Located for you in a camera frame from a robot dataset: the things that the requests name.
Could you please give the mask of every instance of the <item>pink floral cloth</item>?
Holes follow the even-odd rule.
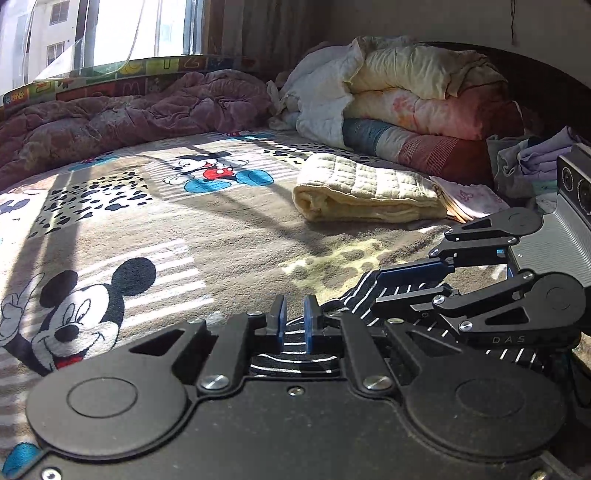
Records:
[[[0,124],[0,191],[32,175],[121,147],[259,126],[265,84],[236,70],[191,72],[162,93],[31,105]]]
[[[345,118],[382,120],[421,135],[484,140],[494,134],[518,137],[524,132],[519,109],[508,100],[504,83],[472,87],[446,100],[423,100],[398,88],[353,98]]]

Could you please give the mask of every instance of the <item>dark wooden headboard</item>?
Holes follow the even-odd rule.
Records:
[[[465,43],[428,42],[450,50],[476,50],[487,55],[509,82],[513,100],[544,121],[544,135],[565,125],[591,140],[591,89],[561,70],[517,53]]]

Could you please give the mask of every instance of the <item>camera lens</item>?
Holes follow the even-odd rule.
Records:
[[[567,192],[572,192],[574,187],[573,174],[568,167],[562,169],[562,185],[564,185]]]
[[[579,204],[585,215],[591,215],[591,184],[587,180],[579,181]]]

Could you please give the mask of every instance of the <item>screw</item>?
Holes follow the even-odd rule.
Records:
[[[46,468],[41,472],[41,480],[61,480],[61,473],[55,468]]]
[[[530,480],[546,480],[548,478],[548,474],[543,470],[537,470],[531,474]]]
[[[230,384],[230,379],[225,375],[207,375],[201,380],[201,386],[206,390],[221,390]]]
[[[299,397],[300,395],[303,395],[306,391],[303,387],[291,387],[287,392],[292,397]]]
[[[460,324],[460,330],[462,332],[469,332],[470,330],[472,330],[472,322],[470,322],[469,320],[464,320]]]
[[[368,390],[387,390],[392,385],[392,379],[385,375],[372,375],[363,381],[363,386]]]

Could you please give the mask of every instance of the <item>cream quilted pad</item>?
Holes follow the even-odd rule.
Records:
[[[430,180],[410,171],[374,168],[328,153],[313,154],[292,193],[308,220],[412,222],[444,218]]]

